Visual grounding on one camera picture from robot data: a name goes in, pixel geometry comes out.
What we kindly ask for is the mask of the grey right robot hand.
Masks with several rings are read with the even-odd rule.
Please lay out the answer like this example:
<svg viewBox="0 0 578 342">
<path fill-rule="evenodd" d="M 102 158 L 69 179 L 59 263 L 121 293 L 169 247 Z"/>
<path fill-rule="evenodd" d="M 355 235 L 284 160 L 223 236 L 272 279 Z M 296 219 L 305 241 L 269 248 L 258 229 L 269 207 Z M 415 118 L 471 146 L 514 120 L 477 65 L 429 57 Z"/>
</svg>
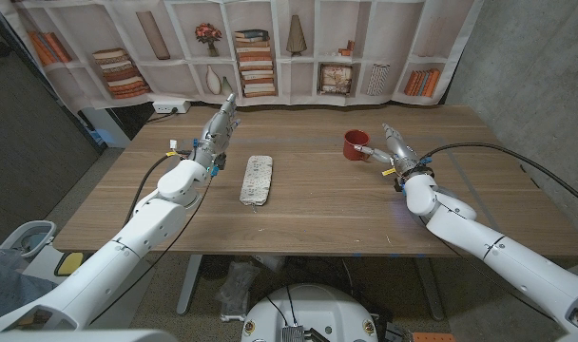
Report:
<svg viewBox="0 0 578 342">
<path fill-rule="evenodd" d="M 384 123 L 382 127 L 385 132 L 385 140 L 389 152 L 384 152 L 363 144 L 356 144 L 354 149 L 367 157 L 373 157 L 378 162 L 390 164 L 398 176 L 407 178 L 411 173 L 416 171 L 419 158 L 412 148 L 404 142 L 401 134 L 397 130 L 386 123 Z"/>
</svg>

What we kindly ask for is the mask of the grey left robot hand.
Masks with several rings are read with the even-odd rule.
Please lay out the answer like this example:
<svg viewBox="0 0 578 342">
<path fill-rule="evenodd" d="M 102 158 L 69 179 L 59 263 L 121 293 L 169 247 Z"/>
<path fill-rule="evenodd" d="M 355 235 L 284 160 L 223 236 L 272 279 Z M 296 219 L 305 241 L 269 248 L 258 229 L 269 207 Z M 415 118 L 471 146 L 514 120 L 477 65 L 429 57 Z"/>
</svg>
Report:
<svg viewBox="0 0 578 342">
<path fill-rule="evenodd" d="M 236 117 L 236 94 L 231 93 L 220 110 L 204 125 L 189 159 L 203 167 L 216 166 L 223 170 L 226 163 L 225 151 L 230 144 L 234 130 L 241 120 Z"/>
</svg>

